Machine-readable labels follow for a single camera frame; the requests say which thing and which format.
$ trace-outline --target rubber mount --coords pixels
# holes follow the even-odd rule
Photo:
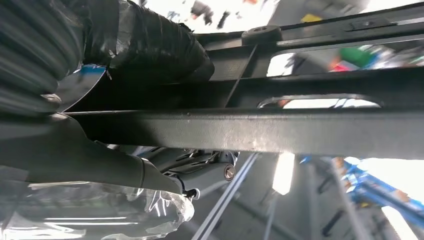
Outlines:
[[[241,43],[243,45],[264,44],[281,40],[283,38],[279,26],[255,27],[241,34]]]

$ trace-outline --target black metal frame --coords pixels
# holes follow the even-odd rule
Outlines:
[[[281,53],[424,39],[424,22],[355,29],[422,17],[417,3],[282,26],[283,41],[245,46],[241,32],[199,35],[215,65],[210,81],[137,86],[104,74],[101,89],[67,114],[90,139],[110,144],[424,159],[424,67],[266,77]],[[383,108],[255,109],[270,97],[312,94],[362,95]]]

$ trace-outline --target red object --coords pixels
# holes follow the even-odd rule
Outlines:
[[[333,69],[333,72],[346,72],[346,71],[350,71],[350,69],[346,66],[343,66],[341,64],[337,64]]]
[[[257,4],[258,0],[243,0],[243,3]]]

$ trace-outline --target metal rod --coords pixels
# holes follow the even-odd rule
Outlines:
[[[276,214],[278,197],[279,197],[279,194],[276,194],[273,197],[273,199],[271,201],[271,204],[269,205],[269,209],[268,209],[268,220],[266,222],[265,234],[263,235],[263,240],[268,240],[270,238],[271,227],[273,225],[274,216]]]
[[[207,240],[221,215],[224,212],[224,209],[230,203],[230,200],[233,198],[236,191],[239,189],[243,180],[246,178],[250,168],[253,163],[255,163],[258,158],[259,153],[251,154],[246,162],[241,167],[240,171],[237,173],[235,179],[228,185],[225,192],[219,198],[218,202],[210,211],[209,215],[206,217],[204,222],[201,224],[197,232],[194,234],[191,240]]]
[[[361,220],[358,218],[352,201],[346,194],[345,186],[343,185],[341,177],[339,176],[339,171],[337,169],[336,163],[333,160],[331,161],[331,169],[335,176],[335,182],[343,203],[343,208],[347,213],[347,217],[349,218],[350,224],[352,225],[352,229],[356,238],[360,240],[371,240],[371,236],[369,235],[365,227],[361,224]]]

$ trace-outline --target fluorescent light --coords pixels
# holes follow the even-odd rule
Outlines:
[[[410,226],[396,209],[391,206],[384,206],[381,210],[401,240],[418,240]]]
[[[48,217],[45,220],[105,220],[105,219],[126,219],[126,216],[115,217]]]
[[[45,222],[47,225],[130,225],[138,222]]]
[[[295,155],[291,152],[280,153],[274,173],[272,188],[286,195],[290,192],[292,185],[293,167],[295,165]]]

